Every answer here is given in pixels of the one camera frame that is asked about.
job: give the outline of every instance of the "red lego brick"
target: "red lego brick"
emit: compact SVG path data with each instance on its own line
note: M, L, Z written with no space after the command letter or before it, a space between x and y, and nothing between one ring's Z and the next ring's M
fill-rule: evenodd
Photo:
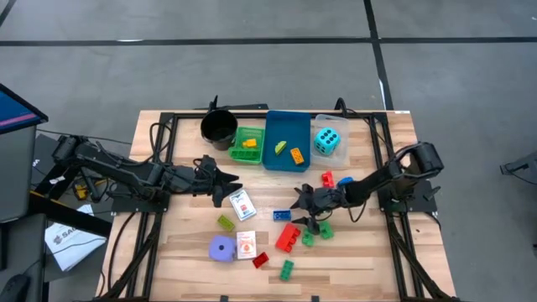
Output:
M299 235L299 229L297 229L291 223L286 224L284 231L281 233L281 235L279 235L278 241L276 242L276 247L283 249L287 253L291 253L291 250L293 249L293 244L296 243L296 238Z
M252 260L253 265L255 268L259 268L263 265L263 263L266 263L269 260L269 256L265 252L262 252L261 255L257 256L254 260Z
M334 177L332 176L331 171L326 171L326 173L322 174L322 186L325 188L333 188L334 187Z

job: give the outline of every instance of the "black bucket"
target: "black bucket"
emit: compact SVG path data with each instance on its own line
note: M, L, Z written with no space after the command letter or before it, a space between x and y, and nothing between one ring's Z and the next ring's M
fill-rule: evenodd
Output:
M208 112L201 120L201 136L217 150L228 150L237 133L238 122L228 110Z

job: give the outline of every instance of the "computer screen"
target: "computer screen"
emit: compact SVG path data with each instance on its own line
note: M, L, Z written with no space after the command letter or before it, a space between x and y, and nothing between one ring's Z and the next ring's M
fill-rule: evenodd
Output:
M47 122L49 118L0 84L0 134Z

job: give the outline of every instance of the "gray floor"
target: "gray floor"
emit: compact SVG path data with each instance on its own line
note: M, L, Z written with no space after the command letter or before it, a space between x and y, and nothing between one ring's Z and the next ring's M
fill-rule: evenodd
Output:
M530 0L374 0L381 37L537 36ZM18 0L0 40L368 36L362 1ZM434 180L457 293L537 295L537 187L498 166L537 150L537 44L383 45L395 109L446 169ZM130 140L138 111L266 102L383 108L372 48L353 45L0 47L0 82L49 114L44 128ZM128 153L128 148L107 144ZM52 283L90 299L103 251Z

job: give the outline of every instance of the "light blue dice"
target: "light blue dice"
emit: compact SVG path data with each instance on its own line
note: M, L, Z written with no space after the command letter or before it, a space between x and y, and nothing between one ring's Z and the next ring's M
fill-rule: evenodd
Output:
M333 128L322 128L313 141L315 149L325 156L331 155L341 142L339 133Z

